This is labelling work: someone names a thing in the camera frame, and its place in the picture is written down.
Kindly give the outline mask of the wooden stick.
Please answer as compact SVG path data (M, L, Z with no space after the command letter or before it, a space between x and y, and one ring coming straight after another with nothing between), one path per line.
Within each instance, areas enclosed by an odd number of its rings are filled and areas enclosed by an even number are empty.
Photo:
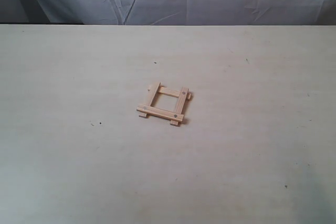
M178 116L182 114L182 110L183 110L183 107L184 107L184 103L186 101L186 95L188 94L188 91L189 91L189 88L186 88L186 87L183 87L181 89L180 96L177 99L177 103L176 103L174 111L173 111L174 120L170 121L171 125L178 126L179 121L177 121L176 119L178 119Z
M148 91L150 91L152 88L152 86L149 86L148 87ZM159 94L163 94L163 95L167 95L167 96L170 96L170 97L174 97L174 98L178 98L180 96L180 91L175 91L175 90L170 90L164 86L160 86L157 93ZM186 99L187 100L190 100L192 98L192 93L191 92L188 92L188 94L186 95Z
M153 112L152 103L160 88L160 85L161 85L160 82L152 84L149 88L145 101L143 103L138 104L137 111L139 112L139 117L146 118L148 115L152 114Z
M176 121L176 122L182 122L184 119L184 115L182 114L167 111L164 109L155 108L155 107L144 105L144 104L139 104L137 106L137 111L141 113L149 114L152 116L157 116L163 119Z

